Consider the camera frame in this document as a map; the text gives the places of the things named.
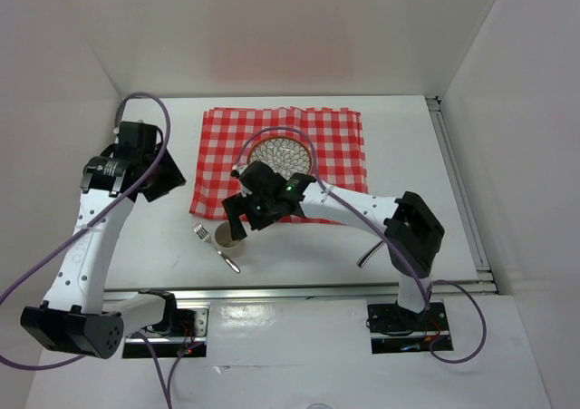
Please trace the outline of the silver fork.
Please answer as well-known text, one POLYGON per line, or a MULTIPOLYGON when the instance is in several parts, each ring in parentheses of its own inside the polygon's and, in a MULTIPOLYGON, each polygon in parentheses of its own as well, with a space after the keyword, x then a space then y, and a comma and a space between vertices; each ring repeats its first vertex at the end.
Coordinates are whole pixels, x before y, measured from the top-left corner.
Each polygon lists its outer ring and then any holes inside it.
POLYGON ((218 245, 213 241, 209 232, 200 223, 197 223, 193 226, 193 231, 201 241, 209 244, 209 246, 211 246, 218 253, 218 255, 224 260, 224 262, 232 271, 234 271, 236 274, 241 273, 241 268, 239 265, 218 247, 218 245))

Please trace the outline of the beige cup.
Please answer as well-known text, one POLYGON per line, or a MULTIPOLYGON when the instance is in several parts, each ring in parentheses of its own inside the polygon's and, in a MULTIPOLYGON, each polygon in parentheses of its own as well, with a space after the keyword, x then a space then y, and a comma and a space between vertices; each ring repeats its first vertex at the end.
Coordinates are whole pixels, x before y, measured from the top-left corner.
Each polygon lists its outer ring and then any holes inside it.
POLYGON ((240 258, 246 250, 246 243, 243 240, 233 239, 230 224, 227 221, 215 228, 213 240, 218 249, 230 258, 240 258))

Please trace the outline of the floral patterned ceramic bowl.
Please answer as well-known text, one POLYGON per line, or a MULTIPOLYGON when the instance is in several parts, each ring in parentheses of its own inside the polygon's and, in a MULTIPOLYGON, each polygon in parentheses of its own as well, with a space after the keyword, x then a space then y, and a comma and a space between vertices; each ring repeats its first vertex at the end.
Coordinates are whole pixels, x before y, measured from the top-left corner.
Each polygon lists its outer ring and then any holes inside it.
POLYGON ((253 161, 263 162, 286 179, 295 173, 308 175, 313 164, 307 147, 290 137, 268 137, 259 141, 247 156, 247 163, 253 161))

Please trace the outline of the red white checkered cloth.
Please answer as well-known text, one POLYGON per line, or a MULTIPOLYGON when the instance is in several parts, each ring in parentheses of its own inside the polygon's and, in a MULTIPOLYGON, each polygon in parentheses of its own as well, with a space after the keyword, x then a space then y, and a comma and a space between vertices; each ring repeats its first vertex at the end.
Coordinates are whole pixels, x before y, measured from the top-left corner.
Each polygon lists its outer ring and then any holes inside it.
POLYGON ((246 163, 254 147, 269 138, 289 137, 307 144, 307 139, 286 131, 287 127, 309 136, 324 180, 348 190, 368 191, 359 112, 347 107, 217 107, 203 114, 189 213, 203 219, 224 220, 222 199, 239 191, 238 182, 230 176, 236 160, 246 163))

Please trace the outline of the silver table knife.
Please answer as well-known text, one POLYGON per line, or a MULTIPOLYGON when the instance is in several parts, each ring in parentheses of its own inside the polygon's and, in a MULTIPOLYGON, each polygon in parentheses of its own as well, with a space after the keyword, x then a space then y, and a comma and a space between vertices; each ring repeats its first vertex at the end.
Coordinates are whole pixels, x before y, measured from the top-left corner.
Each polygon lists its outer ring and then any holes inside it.
POLYGON ((385 243, 382 241, 379 241, 378 243, 376 243, 374 246, 372 246, 369 250, 367 250, 358 260, 357 260, 357 267, 358 268, 363 268, 366 263, 372 258, 372 256, 378 251, 380 250, 382 247, 385 246, 385 243))

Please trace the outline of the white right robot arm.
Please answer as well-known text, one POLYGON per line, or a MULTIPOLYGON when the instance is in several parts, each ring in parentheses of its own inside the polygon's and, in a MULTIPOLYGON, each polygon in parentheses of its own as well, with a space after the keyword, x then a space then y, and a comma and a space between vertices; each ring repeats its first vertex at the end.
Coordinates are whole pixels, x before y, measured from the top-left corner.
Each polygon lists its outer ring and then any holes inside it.
POLYGON ((285 179, 262 161, 236 166, 231 175, 239 182, 240 192, 222 200, 222 206, 234 240, 247 237, 242 218, 252 230, 294 216, 369 232, 387 247, 391 264, 400 273, 397 322, 414 329, 425 321, 431 269, 445 229, 420 195, 410 191, 400 198, 364 194, 303 173, 285 179))

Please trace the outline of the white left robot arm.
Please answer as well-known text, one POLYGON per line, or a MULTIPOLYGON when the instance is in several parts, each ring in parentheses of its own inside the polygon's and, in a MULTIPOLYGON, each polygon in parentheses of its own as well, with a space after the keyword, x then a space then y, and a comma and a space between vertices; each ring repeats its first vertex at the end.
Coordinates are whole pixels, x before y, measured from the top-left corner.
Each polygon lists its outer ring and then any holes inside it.
POLYGON ((20 318, 45 349, 108 359, 136 332, 166 336, 178 327, 177 300, 168 291, 145 289, 104 305, 114 250, 136 199, 152 202, 185 183, 160 135, 155 125, 122 122, 116 142, 85 165, 76 239, 41 305, 26 307, 20 318))

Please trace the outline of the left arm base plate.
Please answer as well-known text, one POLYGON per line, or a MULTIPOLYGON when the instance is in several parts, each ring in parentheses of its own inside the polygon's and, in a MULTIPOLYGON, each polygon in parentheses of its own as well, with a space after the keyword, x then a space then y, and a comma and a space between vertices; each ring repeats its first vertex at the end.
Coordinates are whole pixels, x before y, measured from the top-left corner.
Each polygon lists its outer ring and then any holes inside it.
POLYGON ((201 358, 208 350, 209 306, 207 304, 178 303, 170 320, 169 330, 156 330, 153 326, 139 329, 159 359, 201 358))

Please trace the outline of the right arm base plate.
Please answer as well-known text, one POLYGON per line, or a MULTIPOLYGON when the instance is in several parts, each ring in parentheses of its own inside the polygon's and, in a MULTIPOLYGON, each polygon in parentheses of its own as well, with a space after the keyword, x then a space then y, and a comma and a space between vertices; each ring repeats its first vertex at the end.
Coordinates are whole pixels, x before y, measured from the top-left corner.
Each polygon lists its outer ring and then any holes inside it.
POLYGON ((452 351, 450 325, 442 302, 433 302, 419 314, 396 303, 367 306, 366 327, 371 334, 372 352, 377 354, 409 354, 452 351))

